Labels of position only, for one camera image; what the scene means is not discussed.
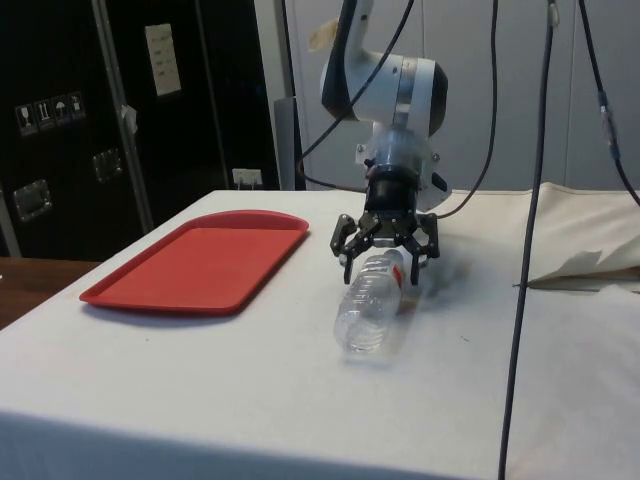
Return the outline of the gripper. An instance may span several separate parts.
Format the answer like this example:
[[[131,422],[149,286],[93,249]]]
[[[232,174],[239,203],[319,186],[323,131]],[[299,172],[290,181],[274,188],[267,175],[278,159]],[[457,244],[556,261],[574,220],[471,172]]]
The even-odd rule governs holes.
[[[336,222],[330,249],[343,267],[343,281],[350,284],[354,260],[374,245],[382,221],[375,213],[409,214],[416,210],[418,175],[401,167],[375,168],[368,176],[364,211],[357,223],[341,214]],[[410,281],[419,283],[420,270],[430,259],[440,257],[438,218],[435,213],[410,214],[392,220],[394,241],[411,256]]]

